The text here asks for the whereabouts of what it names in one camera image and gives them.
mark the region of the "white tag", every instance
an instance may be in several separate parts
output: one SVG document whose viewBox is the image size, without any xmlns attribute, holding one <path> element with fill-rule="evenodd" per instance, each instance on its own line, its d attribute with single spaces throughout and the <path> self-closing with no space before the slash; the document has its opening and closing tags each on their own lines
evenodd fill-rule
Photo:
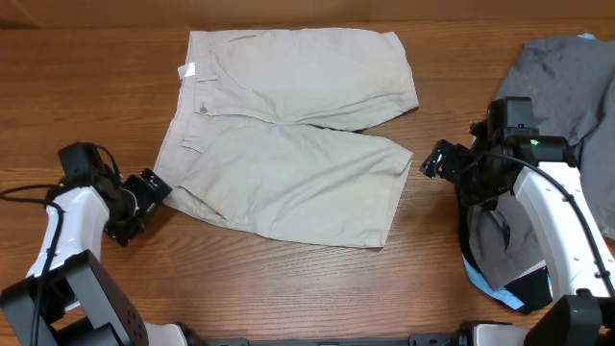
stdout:
<svg viewBox="0 0 615 346">
<path fill-rule="evenodd" d="M 180 74 L 181 80 L 185 77 L 194 76 L 196 74 L 196 67 L 194 66 L 194 62 L 189 62 L 183 66 L 178 67 L 177 72 Z"/>
</svg>

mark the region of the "white casing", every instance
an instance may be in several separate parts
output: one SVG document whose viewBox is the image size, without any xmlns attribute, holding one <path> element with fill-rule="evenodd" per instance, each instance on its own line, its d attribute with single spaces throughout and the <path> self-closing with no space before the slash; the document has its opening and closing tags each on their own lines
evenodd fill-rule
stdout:
<svg viewBox="0 0 615 346">
<path fill-rule="evenodd" d="M 150 346 L 186 346 L 184 334 L 180 327 L 174 324 L 164 326 L 145 323 Z"/>
<path fill-rule="evenodd" d="M 54 269 L 73 255 L 89 250 L 100 260 L 100 247 L 105 224 L 109 220 L 109 209 L 98 192 L 91 187 L 75 187 L 54 199 L 64 210 L 64 220 L 61 227 L 60 240 L 56 249 L 56 256 L 51 262 Z M 47 259 L 47 249 L 58 225 L 58 211 L 47 207 L 49 222 L 47 231 L 38 253 L 37 261 L 28 271 L 26 278 L 34 275 L 40 276 L 42 267 Z"/>
<path fill-rule="evenodd" d="M 564 162 L 540 162 L 539 168 L 564 185 L 575 196 L 590 226 L 606 270 L 615 275 L 615 261 L 608 251 L 596 221 L 592 216 L 580 185 L 578 169 Z M 542 249 L 553 283 L 553 301 L 565 294 L 577 294 L 589 289 L 596 297 L 608 297 L 602 278 L 597 278 L 598 266 L 577 215 L 570 203 L 549 181 L 524 167 L 513 187 L 517 200 L 528 213 L 538 243 Z"/>
<path fill-rule="evenodd" d="M 512 325 L 481 324 L 472 333 L 476 346 L 522 346 L 529 330 Z"/>
</svg>

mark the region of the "black mount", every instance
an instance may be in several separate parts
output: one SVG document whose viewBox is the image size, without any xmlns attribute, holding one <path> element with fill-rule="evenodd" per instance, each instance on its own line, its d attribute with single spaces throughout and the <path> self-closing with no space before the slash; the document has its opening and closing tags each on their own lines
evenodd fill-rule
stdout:
<svg viewBox="0 0 615 346">
<path fill-rule="evenodd" d="M 494 101 L 489 104 L 486 119 L 470 125 L 470 134 L 476 137 L 471 149 L 438 140 L 420 170 L 432 179 L 439 175 L 453 183 L 463 206 L 482 204 L 493 210 L 496 197 L 512 191 L 523 166 L 492 157 L 480 159 L 481 154 L 506 155 L 533 165 L 555 161 L 578 166 L 568 140 L 562 136 L 540 136 L 533 118 L 528 97 Z"/>
<path fill-rule="evenodd" d="M 171 187 L 149 168 L 139 177 L 131 175 L 122 184 L 117 167 L 111 169 L 104 164 L 93 143 L 69 145 L 58 155 L 65 177 L 59 187 L 48 191 L 47 199 L 53 200 L 75 187 L 94 187 L 110 212 L 105 232 L 122 246 L 145 230 L 144 220 L 171 192 Z"/>
</svg>

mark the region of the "gray cloth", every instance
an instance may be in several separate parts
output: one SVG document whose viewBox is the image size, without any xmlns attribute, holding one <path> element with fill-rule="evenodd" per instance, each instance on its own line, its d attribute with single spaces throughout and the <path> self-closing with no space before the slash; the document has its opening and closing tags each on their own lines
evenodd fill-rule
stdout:
<svg viewBox="0 0 615 346">
<path fill-rule="evenodd" d="M 580 161 L 589 209 L 603 234 L 610 237 L 615 237 L 614 76 L 615 42 L 537 39 L 526 42 L 495 96 L 530 97 L 540 135 L 569 140 Z M 494 288 L 524 275 L 543 258 L 528 224 L 511 224 L 508 247 L 503 246 L 505 221 L 527 220 L 518 202 L 509 203 L 501 196 L 496 211 L 504 215 L 502 225 L 478 207 L 468 213 L 471 251 Z"/>
</svg>

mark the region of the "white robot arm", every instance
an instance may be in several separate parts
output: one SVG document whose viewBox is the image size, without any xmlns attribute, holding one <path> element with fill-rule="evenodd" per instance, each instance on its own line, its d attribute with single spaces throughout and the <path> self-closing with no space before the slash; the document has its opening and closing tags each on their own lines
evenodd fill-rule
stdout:
<svg viewBox="0 0 615 346">
<path fill-rule="evenodd" d="M 431 178 L 439 175 L 454 183 L 465 205 L 483 204 L 488 208 L 498 195 L 507 191 L 514 193 L 538 238 L 552 277 L 553 300 L 557 301 L 536 327 L 528 331 L 506 324 L 469 324 L 459 335 L 446 334 L 445 339 L 452 335 L 448 340 L 454 339 L 455 343 L 439 343 L 433 334 L 413 334 L 407 339 L 387 340 L 256 343 L 245 339 L 211 340 L 207 345 L 595 344 L 602 325 L 608 329 L 615 325 L 610 275 L 615 272 L 615 261 L 587 207 L 576 159 L 567 141 L 538 135 L 533 128 L 531 101 L 527 98 L 507 98 L 492 103 L 487 120 L 474 124 L 471 133 L 477 137 L 472 150 L 459 144 L 453 146 L 445 140 L 438 141 L 421 171 Z M 38 344 L 52 346 L 206 345 L 194 331 L 184 326 L 144 323 L 99 261 L 102 233 L 121 245 L 128 244 L 142 231 L 142 220 L 153 212 L 156 203 L 170 188 L 149 170 L 142 173 L 142 180 L 132 176 L 121 184 L 114 162 L 111 171 L 103 165 L 98 153 L 94 153 L 91 144 L 78 143 L 62 151 L 62 167 L 67 177 L 48 193 L 47 200 L 54 205 L 47 207 L 49 224 L 37 260 L 24 281 L 3 290 L 0 295 L 0 308 L 21 343 L 32 344 L 32 331 L 37 331 Z M 54 242 L 54 235 L 59 235 L 57 242 Z M 54 250 L 52 258 L 47 257 L 49 249 Z M 46 277 L 51 278 L 50 284 L 45 284 Z M 45 293 L 44 312 L 36 308 L 36 298 L 40 299 L 43 294 L 33 295 L 35 290 Z M 67 327 L 55 331 L 51 327 L 66 310 L 78 305 L 86 312 L 85 321 L 76 322 L 69 330 Z M 33 321 L 38 323 L 37 328 L 31 324 Z"/>
</svg>

